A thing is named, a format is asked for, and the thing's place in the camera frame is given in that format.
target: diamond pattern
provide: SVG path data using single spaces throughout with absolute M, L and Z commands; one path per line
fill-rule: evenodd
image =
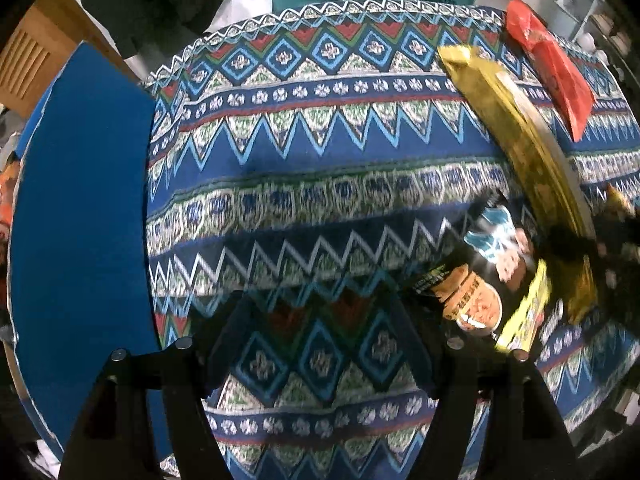
M 302 59 L 298 49 L 282 38 L 266 57 L 267 65 L 281 78 L 287 78 Z
M 384 312 L 377 314 L 358 355 L 365 370 L 379 383 L 385 383 L 398 371 L 402 351 Z
M 425 70 L 429 67 L 435 52 L 435 49 L 424 38 L 412 30 L 404 36 L 400 49 Z
M 360 43 L 359 52 L 370 62 L 379 68 L 387 64 L 393 49 L 382 39 L 379 34 L 370 30 L 364 40 Z
M 322 400 L 334 394 L 344 356 L 335 345 L 330 332 L 316 320 L 300 357 L 300 373 Z
M 287 367 L 257 332 L 249 339 L 236 365 L 236 375 L 262 399 L 269 399 L 287 376 Z
M 191 77 L 187 81 L 189 90 L 194 94 L 199 94 L 212 73 L 213 67 L 206 61 L 206 59 L 197 63 L 191 70 Z
M 335 70 L 347 56 L 347 47 L 334 36 L 325 32 L 312 50 L 312 57 L 327 70 Z
M 257 65 L 258 60 L 249 54 L 247 49 L 240 46 L 229 54 L 222 64 L 222 69 L 231 79 L 240 81 L 247 77 Z
M 385 307 L 364 298 L 437 259 L 483 189 L 522 198 L 436 46 L 482 46 L 564 135 L 501 27 L 498 13 L 429 2 L 308 6 L 198 40 L 152 78 L 146 238 L 162 343 L 196 330 L 190 314 L 212 316 L 231 290 L 265 315 L 207 412 L 238 478 L 406 475 L 434 403 L 415 390 Z M 637 144 L 638 126 L 606 72 L 570 55 L 605 97 L 570 147 L 590 150 L 574 157 L 585 193 L 597 204 L 598 185 L 616 178 L 634 199 L 637 168 L 612 157 Z M 345 290 L 360 298 L 337 301 Z M 610 366 L 593 361 L 605 377 Z M 549 381 L 569 410 L 593 391 L 576 365 Z

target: table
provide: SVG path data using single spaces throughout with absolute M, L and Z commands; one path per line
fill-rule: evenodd
M 244 288 L 261 311 L 207 417 L 235 478 L 404 478 L 436 403 L 417 389 L 376 286 L 433 262 L 444 232 L 489 188 L 535 227 L 504 153 L 436 48 L 469 43 L 513 74 L 577 172 L 640 196 L 640 129 L 611 74 L 561 44 L 597 97 L 574 143 L 503 14 L 352 0 L 236 23 L 146 82 L 146 248 L 162 346 Z M 598 310 L 559 328 L 538 365 L 569 429 L 640 347 Z M 463 477 L 481 449 L 479 404 Z M 164 468 L 175 472 L 168 457 Z

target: dark clothing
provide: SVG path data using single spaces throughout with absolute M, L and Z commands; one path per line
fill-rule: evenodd
M 222 0 L 81 0 L 82 6 L 111 34 L 123 58 L 144 44 L 157 43 L 170 56 L 184 47 L 172 34 L 179 25 L 193 39 L 209 27 Z
M 635 337 L 640 337 L 640 261 L 636 251 L 630 258 L 623 245 L 640 246 L 640 219 L 617 221 L 594 218 L 598 240 L 580 237 L 564 226 L 553 227 L 543 251 L 566 261 L 589 257 L 593 279 L 598 290 L 598 304 L 609 317 Z M 598 252 L 598 243 L 606 254 Z

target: gold package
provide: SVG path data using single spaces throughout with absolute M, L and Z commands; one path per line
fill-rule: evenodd
M 564 224 L 595 238 L 591 213 L 574 172 L 540 112 L 497 62 L 471 46 L 441 46 L 438 53 L 454 85 L 487 127 L 513 166 L 540 225 Z M 554 262 L 562 283 L 554 283 L 571 322 L 593 307 L 596 290 L 589 260 Z

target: wooden cabinet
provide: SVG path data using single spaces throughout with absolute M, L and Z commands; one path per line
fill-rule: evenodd
M 0 53 L 0 103 L 27 119 L 82 40 L 137 80 L 75 0 L 36 0 Z

